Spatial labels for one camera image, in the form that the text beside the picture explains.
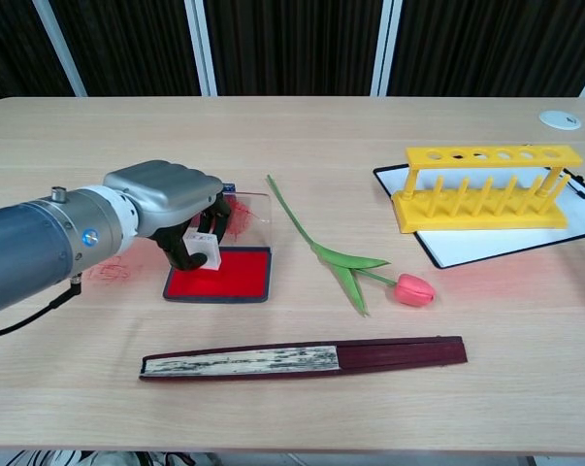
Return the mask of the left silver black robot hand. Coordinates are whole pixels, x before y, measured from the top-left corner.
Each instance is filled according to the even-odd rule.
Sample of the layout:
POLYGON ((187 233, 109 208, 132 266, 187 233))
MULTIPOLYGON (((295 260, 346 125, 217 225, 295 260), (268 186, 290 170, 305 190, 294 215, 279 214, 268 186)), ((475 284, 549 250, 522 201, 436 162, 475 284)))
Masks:
POLYGON ((219 178, 164 160, 110 172, 103 185, 132 203, 138 217, 136 235, 155 242, 170 265, 181 271, 196 270, 207 263, 203 252, 190 253, 184 243, 191 220, 197 216, 197 231, 212 233, 220 242, 232 213, 219 178))

